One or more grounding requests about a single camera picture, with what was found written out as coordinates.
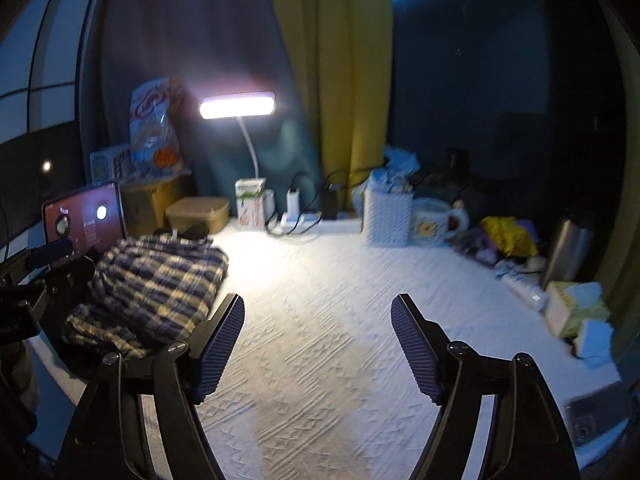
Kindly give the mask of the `left gloved hand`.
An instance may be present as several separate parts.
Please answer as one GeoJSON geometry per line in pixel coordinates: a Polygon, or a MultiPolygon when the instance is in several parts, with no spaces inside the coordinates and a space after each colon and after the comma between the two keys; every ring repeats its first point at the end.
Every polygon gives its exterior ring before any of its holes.
{"type": "Polygon", "coordinates": [[[25,439],[37,428],[37,379],[24,341],[1,346],[1,430],[25,439]]]}

